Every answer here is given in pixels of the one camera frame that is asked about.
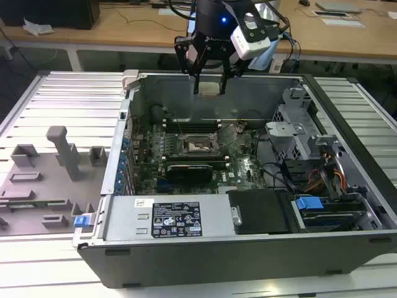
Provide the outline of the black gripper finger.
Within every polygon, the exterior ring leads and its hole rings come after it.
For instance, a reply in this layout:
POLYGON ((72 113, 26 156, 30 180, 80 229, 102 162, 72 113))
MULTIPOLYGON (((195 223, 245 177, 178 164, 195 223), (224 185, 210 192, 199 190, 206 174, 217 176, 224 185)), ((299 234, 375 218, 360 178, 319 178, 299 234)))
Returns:
POLYGON ((235 76, 242 76, 245 68, 245 61, 237 56, 234 63, 230 62, 230 58, 236 53, 233 46, 222 46, 216 54, 216 59, 221 62, 223 72, 221 76, 220 94, 225 94, 226 85, 229 79, 235 76))
POLYGON ((174 49, 177 55, 179 66, 184 74, 193 76, 194 94, 199 93, 200 74, 205 66, 205 39, 203 35, 192 35, 190 37, 176 36, 174 39, 174 49), (192 46, 197 52, 193 63, 189 62, 187 52, 192 46))

